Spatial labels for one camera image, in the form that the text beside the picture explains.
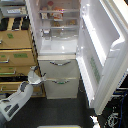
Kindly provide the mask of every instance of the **refrigerator compartment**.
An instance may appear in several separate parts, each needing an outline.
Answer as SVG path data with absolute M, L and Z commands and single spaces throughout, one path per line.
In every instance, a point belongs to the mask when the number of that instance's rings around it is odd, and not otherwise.
M 47 99 L 77 98 L 79 79 L 52 79 L 44 83 Z
M 27 15 L 25 6 L 3 6 L 0 9 L 4 17 L 24 17 Z
M 51 30 L 51 38 L 52 40 L 74 40 L 78 39 L 78 30 Z
M 52 1 L 53 5 L 49 7 L 48 2 Z M 36 5 L 39 7 L 39 13 L 70 13 L 79 11 L 79 1 L 74 0 L 38 0 Z
M 39 55 L 75 54 L 77 40 L 45 40 L 40 46 Z
M 42 18 L 42 21 L 44 21 L 44 20 L 52 20 L 52 21 L 78 20 L 79 19 L 79 12 L 63 13 L 62 20 L 54 19 L 54 16 L 50 16 L 49 13 L 41 13 L 41 18 Z
M 43 21 L 42 29 L 78 29 L 79 25 L 77 20 L 66 20 L 66 21 Z

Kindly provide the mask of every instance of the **refrigerator door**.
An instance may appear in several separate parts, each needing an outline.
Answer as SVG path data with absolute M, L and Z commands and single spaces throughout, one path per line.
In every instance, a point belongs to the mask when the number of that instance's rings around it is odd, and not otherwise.
M 81 0 L 76 59 L 96 114 L 102 113 L 127 69 L 128 20 L 122 15 L 127 10 L 124 1 Z

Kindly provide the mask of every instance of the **floor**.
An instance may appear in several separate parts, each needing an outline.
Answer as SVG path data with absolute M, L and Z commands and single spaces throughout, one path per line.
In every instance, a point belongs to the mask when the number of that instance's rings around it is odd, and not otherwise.
M 37 128 L 47 125 L 79 125 L 82 128 L 93 128 L 86 93 L 82 82 L 77 99 L 47 100 L 31 98 L 26 105 L 6 124 L 6 128 Z

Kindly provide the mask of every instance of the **refrigerator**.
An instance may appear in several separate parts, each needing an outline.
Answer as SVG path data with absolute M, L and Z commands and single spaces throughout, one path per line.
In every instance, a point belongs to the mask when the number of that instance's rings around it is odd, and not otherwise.
M 38 55 L 75 55 L 89 107 L 102 114 L 128 68 L 125 1 L 26 0 L 26 6 Z

